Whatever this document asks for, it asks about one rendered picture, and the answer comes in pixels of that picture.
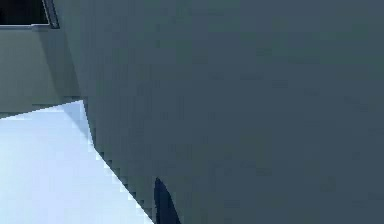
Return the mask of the dark window with grey frame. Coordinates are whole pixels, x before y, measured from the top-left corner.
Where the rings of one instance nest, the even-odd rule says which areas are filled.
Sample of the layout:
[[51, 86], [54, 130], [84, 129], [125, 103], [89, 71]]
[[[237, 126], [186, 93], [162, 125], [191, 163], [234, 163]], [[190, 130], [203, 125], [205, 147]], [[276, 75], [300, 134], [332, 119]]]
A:
[[54, 0], [0, 0], [0, 28], [59, 29]]

